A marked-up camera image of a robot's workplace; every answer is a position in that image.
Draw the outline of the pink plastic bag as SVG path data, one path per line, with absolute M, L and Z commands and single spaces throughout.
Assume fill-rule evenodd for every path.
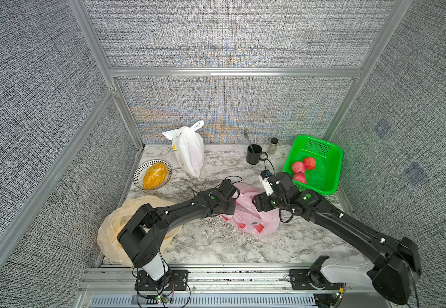
M 258 212 L 252 200 L 260 192 L 253 186 L 245 183 L 235 183 L 240 191 L 236 199 L 236 207 L 233 215 L 221 214 L 220 216 L 233 227 L 242 232 L 255 235 L 267 235 L 279 228 L 279 210 L 273 209 L 269 212 Z

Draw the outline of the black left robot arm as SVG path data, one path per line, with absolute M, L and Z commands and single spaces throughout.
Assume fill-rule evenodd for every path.
M 142 269 L 154 282 L 169 279 L 170 268 L 161 253 L 161 244 L 169 231 L 196 219 L 221 214 L 232 215 L 240 190 L 230 180 L 175 205 L 154 208 L 142 205 L 119 232 L 117 240 L 135 268 Z

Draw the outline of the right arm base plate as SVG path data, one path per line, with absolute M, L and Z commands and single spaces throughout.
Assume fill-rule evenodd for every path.
M 341 284 L 333 284 L 329 282 L 319 271 L 309 269 L 291 269 L 288 273 L 288 280 L 295 291 L 304 290 L 339 290 Z

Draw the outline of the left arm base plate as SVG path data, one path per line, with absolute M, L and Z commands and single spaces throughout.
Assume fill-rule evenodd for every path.
M 163 273 L 159 280 L 154 280 L 145 271 L 139 270 L 136 274 L 136 291 L 161 291 L 174 290 L 186 291 L 188 282 L 188 270 L 172 270 Z

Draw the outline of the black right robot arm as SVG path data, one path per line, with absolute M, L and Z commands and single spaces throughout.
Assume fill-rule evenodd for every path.
M 279 209 L 299 216 L 332 232 L 367 258 L 357 263 L 321 255 L 308 270 L 308 281 L 316 290 L 330 284 L 371 287 L 397 305 L 406 305 L 417 292 L 422 268 L 415 242 L 370 228 L 313 190 L 300 191 L 288 173 L 265 170 L 259 180 L 265 191 L 252 200 L 258 211 Z

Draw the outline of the beige plastic bag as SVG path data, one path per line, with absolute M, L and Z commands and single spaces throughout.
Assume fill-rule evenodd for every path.
M 118 234 L 132 218 L 135 212 L 144 204 L 150 204 L 154 209 L 174 205 L 174 202 L 147 195 L 127 199 L 120 208 L 109 214 L 102 222 L 97 233 L 97 244 L 101 252 L 111 263 L 119 263 L 133 268 L 133 262 L 118 241 Z

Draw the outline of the pink red apple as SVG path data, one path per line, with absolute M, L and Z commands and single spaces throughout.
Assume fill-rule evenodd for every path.
M 293 175 L 293 180 L 302 184 L 307 184 L 306 176 L 304 173 L 295 173 Z

